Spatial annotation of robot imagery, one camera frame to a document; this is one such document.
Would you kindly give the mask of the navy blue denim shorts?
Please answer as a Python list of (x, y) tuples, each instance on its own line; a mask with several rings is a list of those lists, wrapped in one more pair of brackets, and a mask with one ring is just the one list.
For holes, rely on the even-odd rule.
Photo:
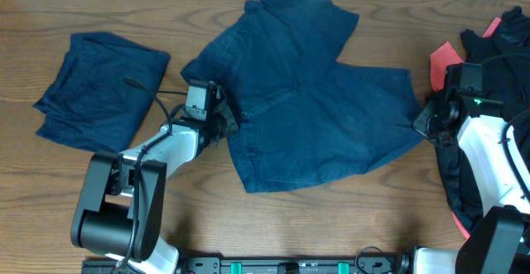
[(358, 21), (331, 0), (248, 0), (181, 71), (234, 102), (229, 152), (248, 193), (362, 175), (419, 143), (410, 73), (338, 61)]

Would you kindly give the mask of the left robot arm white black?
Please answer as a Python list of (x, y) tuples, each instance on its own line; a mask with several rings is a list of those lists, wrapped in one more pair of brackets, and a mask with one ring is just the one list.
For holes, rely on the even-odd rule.
[(160, 235), (166, 181), (239, 125), (224, 87), (208, 81), (191, 81), (165, 115), (142, 144), (91, 157), (70, 230), (76, 247), (97, 256), (83, 273), (182, 272), (179, 251)]

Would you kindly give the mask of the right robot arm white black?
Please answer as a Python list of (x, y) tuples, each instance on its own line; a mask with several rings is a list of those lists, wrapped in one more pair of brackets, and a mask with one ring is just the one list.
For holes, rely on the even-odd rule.
[(464, 152), (484, 217), (457, 251), (417, 249), (413, 273), (503, 274), (526, 259), (519, 248), (528, 240), (529, 173), (502, 107), (477, 96), (432, 99), (415, 119), (414, 129), (433, 145)]

